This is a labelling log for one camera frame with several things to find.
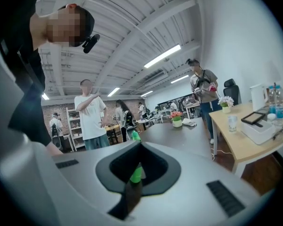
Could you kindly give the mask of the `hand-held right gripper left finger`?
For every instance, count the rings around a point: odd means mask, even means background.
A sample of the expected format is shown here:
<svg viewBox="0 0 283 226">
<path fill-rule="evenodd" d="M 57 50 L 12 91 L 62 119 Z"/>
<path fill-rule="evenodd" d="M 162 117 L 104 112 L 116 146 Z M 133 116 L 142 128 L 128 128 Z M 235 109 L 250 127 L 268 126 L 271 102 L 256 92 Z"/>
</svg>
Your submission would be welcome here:
<svg viewBox="0 0 283 226">
<path fill-rule="evenodd" d="M 33 142 L 33 175 L 30 216 L 41 226 L 141 226 L 135 215 L 126 215 L 125 185 L 110 192 L 96 175 L 96 166 L 109 156 L 124 154 L 138 142 L 93 151 L 51 157 L 45 146 Z"/>
</svg>

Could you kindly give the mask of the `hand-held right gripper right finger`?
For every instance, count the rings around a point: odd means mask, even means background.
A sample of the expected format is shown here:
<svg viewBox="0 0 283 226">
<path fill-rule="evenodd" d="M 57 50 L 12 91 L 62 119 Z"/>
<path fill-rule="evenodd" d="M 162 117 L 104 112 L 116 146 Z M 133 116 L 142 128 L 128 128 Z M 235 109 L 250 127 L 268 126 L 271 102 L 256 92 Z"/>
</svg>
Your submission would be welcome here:
<svg viewBox="0 0 283 226">
<path fill-rule="evenodd" d="M 175 158 L 181 165 L 178 181 L 164 194 L 142 197 L 125 222 L 134 226 L 214 226 L 228 219 L 207 187 L 219 180 L 248 207 L 260 198 L 247 182 L 210 159 L 171 147 L 150 146 Z"/>
</svg>

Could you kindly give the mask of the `green plastic bottle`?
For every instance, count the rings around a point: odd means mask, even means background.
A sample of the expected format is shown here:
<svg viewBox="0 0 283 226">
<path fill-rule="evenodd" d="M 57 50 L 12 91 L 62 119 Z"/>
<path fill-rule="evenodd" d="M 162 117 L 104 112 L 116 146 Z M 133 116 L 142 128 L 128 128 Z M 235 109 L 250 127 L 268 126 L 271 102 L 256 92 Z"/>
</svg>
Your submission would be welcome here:
<svg viewBox="0 0 283 226">
<path fill-rule="evenodd" d="M 135 130 L 132 132 L 132 140 L 141 141 L 138 132 Z M 137 168 L 133 172 L 132 176 L 130 177 L 130 181 L 134 184 L 140 183 L 142 178 L 142 172 L 143 172 L 142 165 L 141 163 L 139 163 Z"/>
</svg>

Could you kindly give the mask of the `person's left forearm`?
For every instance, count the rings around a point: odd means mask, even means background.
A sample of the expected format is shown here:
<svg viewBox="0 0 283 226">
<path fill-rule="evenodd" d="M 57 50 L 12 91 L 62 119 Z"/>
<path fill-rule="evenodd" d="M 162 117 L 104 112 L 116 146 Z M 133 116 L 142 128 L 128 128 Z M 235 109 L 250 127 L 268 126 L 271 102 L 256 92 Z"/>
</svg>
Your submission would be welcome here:
<svg viewBox="0 0 283 226">
<path fill-rule="evenodd" d="M 46 149 L 50 153 L 51 156 L 56 156 L 56 155 L 61 155 L 63 154 L 52 142 L 50 142 L 47 146 Z"/>
</svg>

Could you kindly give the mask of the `blue label water bottle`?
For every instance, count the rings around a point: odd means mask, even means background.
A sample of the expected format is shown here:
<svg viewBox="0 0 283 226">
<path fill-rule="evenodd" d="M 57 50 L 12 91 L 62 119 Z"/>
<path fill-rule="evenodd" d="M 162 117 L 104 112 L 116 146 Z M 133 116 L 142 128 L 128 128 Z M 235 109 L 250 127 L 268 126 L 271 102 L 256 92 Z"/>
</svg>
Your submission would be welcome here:
<svg viewBox="0 0 283 226">
<path fill-rule="evenodd" d="M 276 89 L 274 86 L 269 86 L 268 89 L 269 113 L 276 114 Z"/>
<path fill-rule="evenodd" d="M 275 95 L 276 95 L 276 126 L 283 126 L 283 90 L 280 85 L 275 86 Z"/>
</svg>

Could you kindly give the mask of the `dark brown table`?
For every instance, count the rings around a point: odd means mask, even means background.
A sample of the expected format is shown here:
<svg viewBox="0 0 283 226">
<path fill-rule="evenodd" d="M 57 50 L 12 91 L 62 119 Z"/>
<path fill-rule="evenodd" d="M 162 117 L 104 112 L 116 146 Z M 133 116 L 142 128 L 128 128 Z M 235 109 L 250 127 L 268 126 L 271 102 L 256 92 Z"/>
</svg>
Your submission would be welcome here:
<svg viewBox="0 0 283 226">
<path fill-rule="evenodd" d="M 207 130 L 201 118 L 192 120 L 196 126 L 175 128 L 171 123 L 158 123 L 140 134 L 141 140 L 168 146 L 212 159 Z"/>
</svg>

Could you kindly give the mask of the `white cloth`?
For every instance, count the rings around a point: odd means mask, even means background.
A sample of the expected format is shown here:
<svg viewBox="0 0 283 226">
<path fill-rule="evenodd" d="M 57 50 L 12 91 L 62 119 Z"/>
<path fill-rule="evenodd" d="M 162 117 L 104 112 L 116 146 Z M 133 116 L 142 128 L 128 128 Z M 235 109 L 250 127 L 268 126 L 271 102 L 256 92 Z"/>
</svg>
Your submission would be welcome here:
<svg viewBox="0 0 283 226">
<path fill-rule="evenodd" d="M 195 127 L 197 123 L 193 121 L 192 119 L 184 118 L 182 121 L 183 125 L 190 126 L 190 127 Z"/>
</svg>

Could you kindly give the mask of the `white shelf unit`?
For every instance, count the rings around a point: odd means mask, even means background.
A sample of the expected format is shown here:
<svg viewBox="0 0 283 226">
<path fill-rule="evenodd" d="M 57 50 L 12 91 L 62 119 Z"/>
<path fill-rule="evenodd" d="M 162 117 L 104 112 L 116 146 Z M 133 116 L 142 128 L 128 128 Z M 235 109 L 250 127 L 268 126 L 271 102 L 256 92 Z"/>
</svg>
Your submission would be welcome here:
<svg viewBox="0 0 283 226">
<path fill-rule="evenodd" d="M 67 112 L 69 134 L 72 140 L 73 149 L 77 151 L 77 149 L 85 147 L 80 115 L 79 112 L 77 112 L 75 109 L 66 108 L 66 112 Z"/>
</svg>

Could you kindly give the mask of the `light wooden table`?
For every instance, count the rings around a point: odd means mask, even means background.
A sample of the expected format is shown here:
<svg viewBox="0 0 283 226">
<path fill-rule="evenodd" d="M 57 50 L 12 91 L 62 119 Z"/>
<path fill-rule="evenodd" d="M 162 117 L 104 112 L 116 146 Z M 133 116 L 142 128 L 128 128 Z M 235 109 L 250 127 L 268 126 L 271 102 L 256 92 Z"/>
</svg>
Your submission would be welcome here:
<svg viewBox="0 0 283 226">
<path fill-rule="evenodd" d="M 213 155 L 217 155 L 218 132 L 224 137 L 231 154 L 234 158 L 232 173 L 241 177 L 245 166 L 262 159 L 283 147 L 283 133 L 278 135 L 275 140 L 268 140 L 262 145 L 255 144 L 241 131 L 241 118 L 253 112 L 252 103 L 239 104 L 231 108 L 228 114 L 221 110 L 210 113 L 214 135 Z M 236 115 L 238 117 L 237 131 L 229 132 L 228 116 Z"/>
</svg>

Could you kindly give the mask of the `yellow wooden table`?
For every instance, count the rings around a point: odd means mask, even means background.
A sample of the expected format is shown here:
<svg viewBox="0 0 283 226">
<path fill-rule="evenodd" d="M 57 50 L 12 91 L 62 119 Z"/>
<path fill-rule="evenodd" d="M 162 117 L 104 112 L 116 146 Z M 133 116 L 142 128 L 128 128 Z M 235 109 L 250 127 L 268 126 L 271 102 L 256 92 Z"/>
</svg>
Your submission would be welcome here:
<svg viewBox="0 0 283 226">
<path fill-rule="evenodd" d="M 120 130 L 119 125 L 105 126 L 104 127 L 108 137 L 114 136 L 117 137 L 117 132 Z"/>
</svg>

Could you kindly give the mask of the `clear glass cup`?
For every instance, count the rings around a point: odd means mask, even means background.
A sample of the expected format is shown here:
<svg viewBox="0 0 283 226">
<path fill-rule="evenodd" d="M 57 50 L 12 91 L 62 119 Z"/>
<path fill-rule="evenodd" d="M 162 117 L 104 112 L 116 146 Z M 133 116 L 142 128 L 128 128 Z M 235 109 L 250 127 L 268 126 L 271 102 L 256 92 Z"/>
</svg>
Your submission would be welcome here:
<svg viewBox="0 0 283 226">
<path fill-rule="evenodd" d="M 231 133 L 235 133 L 237 131 L 237 115 L 229 115 L 228 116 L 228 130 Z"/>
</svg>

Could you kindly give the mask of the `white flowers in pot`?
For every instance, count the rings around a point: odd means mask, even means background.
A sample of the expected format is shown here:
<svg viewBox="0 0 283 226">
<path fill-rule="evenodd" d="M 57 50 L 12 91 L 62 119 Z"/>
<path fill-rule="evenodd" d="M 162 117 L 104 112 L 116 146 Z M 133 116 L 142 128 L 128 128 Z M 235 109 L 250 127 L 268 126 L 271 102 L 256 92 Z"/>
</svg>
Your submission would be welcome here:
<svg viewBox="0 0 283 226">
<path fill-rule="evenodd" d="M 222 107 L 223 113 L 230 113 L 234 100 L 230 96 L 224 96 L 219 98 L 218 104 Z"/>
</svg>

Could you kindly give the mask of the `black office chair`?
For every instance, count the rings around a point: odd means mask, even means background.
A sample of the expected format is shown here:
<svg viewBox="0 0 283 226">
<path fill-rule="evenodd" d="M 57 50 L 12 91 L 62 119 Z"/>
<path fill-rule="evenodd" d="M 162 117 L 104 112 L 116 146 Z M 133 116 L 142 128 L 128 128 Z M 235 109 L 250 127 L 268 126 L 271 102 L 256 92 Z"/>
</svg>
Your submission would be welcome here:
<svg viewBox="0 0 283 226">
<path fill-rule="evenodd" d="M 229 96 L 233 99 L 233 105 L 238 105 L 241 103 L 240 90 L 234 79 L 229 79 L 224 82 L 223 93 L 224 96 Z"/>
</svg>

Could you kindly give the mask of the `black eyeglasses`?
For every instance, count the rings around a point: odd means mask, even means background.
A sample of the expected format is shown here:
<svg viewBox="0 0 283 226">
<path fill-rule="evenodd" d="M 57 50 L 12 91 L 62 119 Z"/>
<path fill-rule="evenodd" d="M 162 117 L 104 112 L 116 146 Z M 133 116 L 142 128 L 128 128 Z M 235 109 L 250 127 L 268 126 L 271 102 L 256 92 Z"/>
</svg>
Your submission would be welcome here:
<svg viewBox="0 0 283 226">
<path fill-rule="evenodd" d="M 273 141 L 280 141 L 280 140 L 282 140 L 282 138 L 283 138 L 283 126 L 281 127 L 280 130 L 275 132 L 272 139 L 273 139 Z"/>
</svg>

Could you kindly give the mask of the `white electric kettle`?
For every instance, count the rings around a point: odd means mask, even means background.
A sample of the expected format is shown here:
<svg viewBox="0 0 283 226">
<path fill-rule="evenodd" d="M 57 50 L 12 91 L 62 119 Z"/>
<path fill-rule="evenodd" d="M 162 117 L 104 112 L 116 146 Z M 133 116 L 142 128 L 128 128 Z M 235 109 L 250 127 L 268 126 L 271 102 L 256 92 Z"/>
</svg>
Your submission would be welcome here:
<svg viewBox="0 0 283 226">
<path fill-rule="evenodd" d="M 253 111 L 258 111 L 265 107 L 268 101 L 267 90 L 263 84 L 250 87 Z"/>
</svg>

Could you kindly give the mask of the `person's black shirt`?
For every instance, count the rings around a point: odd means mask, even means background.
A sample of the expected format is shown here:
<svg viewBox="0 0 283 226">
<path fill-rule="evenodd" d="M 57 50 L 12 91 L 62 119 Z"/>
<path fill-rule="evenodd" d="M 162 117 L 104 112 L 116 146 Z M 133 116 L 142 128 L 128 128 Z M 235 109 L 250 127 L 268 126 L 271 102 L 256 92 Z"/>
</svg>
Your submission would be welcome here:
<svg viewBox="0 0 283 226">
<path fill-rule="evenodd" d="M 35 4 L 36 0 L 0 0 L 0 51 L 16 78 L 16 85 L 24 92 L 9 127 L 47 146 L 51 137 L 41 107 L 45 75 L 30 31 Z"/>
</svg>

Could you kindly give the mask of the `black picture frame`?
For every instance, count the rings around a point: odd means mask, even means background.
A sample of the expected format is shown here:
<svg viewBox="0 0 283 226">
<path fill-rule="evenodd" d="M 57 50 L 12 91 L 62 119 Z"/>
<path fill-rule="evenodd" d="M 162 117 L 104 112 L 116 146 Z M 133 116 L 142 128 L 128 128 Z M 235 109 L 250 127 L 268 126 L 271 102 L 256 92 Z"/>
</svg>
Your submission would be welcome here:
<svg viewBox="0 0 283 226">
<path fill-rule="evenodd" d="M 241 122 L 246 123 L 248 125 L 256 125 L 262 128 L 263 125 L 261 125 L 259 121 L 261 121 L 264 117 L 265 113 L 252 112 L 251 114 L 241 118 Z"/>
</svg>

